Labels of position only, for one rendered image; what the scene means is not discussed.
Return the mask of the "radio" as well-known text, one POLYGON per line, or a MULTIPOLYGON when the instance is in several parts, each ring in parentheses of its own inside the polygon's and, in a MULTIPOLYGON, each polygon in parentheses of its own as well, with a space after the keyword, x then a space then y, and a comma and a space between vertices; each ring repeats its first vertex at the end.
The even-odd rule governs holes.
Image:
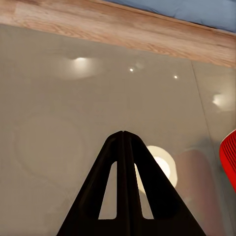
POLYGON ((219 157, 222 167, 236 192, 236 130, 222 141, 219 148, 219 157))

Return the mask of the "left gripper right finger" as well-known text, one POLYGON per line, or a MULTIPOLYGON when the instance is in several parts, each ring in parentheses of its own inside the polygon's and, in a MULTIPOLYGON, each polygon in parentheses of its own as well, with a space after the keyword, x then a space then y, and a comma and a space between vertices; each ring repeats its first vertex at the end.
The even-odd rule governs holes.
POLYGON ((131 236, 206 236, 142 139, 123 132, 131 236), (145 219, 137 166, 154 219, 145 219))

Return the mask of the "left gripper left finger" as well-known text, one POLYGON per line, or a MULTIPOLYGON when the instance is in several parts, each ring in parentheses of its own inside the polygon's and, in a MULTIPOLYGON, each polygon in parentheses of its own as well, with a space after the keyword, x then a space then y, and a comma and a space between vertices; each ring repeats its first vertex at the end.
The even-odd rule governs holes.
POLYGON ((131 236, 123 131, 106 139, 57 236, 131 236), (115 161, 117 217, 98 219, 115 161))

